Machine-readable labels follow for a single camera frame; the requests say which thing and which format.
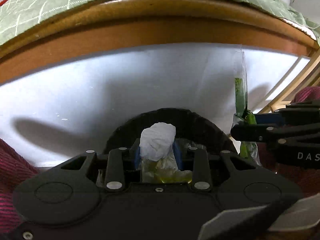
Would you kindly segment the clear plastic bag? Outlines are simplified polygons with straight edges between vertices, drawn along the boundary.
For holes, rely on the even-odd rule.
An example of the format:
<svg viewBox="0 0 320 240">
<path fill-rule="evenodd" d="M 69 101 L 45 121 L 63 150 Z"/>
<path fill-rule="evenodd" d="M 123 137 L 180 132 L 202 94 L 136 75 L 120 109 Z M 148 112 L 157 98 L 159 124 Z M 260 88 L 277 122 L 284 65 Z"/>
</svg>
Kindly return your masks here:
<svg viewBox="0 0 320 240">
<path fill-rule="evenodd" d="M 141 171 L 143 183 L 191 183 L 192 170 L 182 170 L 184 145 L 175 140 L 171 152 L 158 161 L 141 157 L 140 147 L 135 150 L 135 167 Z"/>
</svg>

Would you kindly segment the white tissue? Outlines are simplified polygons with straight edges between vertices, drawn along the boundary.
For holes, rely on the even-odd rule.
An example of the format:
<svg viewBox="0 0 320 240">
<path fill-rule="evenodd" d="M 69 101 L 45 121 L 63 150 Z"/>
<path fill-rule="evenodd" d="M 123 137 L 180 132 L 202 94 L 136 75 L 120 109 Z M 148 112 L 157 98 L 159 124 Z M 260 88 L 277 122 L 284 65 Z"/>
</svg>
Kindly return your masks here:
<svg viewBox="0 0 320 240">
<path fill-rule="evenodd" d="M 172 124 L 158 122 L 142 131 L 139 150 L 142 158 L 159 161 L 172 152 L 176 127 Z"/>
</svg>

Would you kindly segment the green clear plastic wrapper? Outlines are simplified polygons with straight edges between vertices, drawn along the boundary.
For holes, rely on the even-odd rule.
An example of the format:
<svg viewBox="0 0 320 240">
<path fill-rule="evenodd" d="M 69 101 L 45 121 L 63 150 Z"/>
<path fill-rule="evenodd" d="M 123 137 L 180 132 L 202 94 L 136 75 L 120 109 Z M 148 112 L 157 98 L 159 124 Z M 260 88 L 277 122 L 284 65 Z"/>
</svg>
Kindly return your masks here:
<svg viewBox="0 0 320 240">
<path fill-rule="evenodd" d="M 248 94 L 247 94 L 247 68 L 245 54 L 242 50 L 236 51 L 233 55 L 234 60 L 234 85 L 235 85 L 235 114 L 233 118 L 234 128 L 236 125 L 256 125 L 256 119 L 252 111 L 248 109 Z M 240 141 L 240 157 L 261 166 L 258 146 L 256 142 L 236 139 Z"/>
</svg>

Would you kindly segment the black trash bin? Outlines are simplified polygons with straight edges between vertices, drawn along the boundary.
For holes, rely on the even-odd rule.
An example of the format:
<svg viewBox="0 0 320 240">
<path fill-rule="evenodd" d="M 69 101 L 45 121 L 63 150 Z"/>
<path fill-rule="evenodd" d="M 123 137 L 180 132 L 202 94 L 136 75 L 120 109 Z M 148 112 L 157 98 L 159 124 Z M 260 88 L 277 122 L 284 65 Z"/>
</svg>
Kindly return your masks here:
<svg viewBox="0 0 320 240">
<path fill-rule="evenodd" d="M 221 129 L 208 119 L 181 108 L 161 108 L 142 113 L 120 125 L 106 142 L 103 154 L 120 147 L 130 148 L 146 129 L 153 129 L 159 135 L 149 132 L 152 138 L 185 139 L 202 145 L 209 154 L 228 150 L 236 153 L 235 146 Z"/>
</svg>

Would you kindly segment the magenta knitted sleeve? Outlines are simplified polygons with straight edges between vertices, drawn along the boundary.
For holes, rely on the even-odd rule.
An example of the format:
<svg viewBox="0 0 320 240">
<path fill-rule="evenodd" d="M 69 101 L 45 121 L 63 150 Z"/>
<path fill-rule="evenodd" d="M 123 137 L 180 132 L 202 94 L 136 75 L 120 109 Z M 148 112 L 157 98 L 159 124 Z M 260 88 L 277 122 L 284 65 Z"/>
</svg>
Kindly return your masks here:
<svg viewBox="0 0 320 240">
<path fill-rule="evenodd" d="M 21 219 L 13 205 L 12 194 L 17 185 L 39 174 L 5 141 L 0 145 L 1 233 L 7 233 L 20 225 Z"/>
</svg>

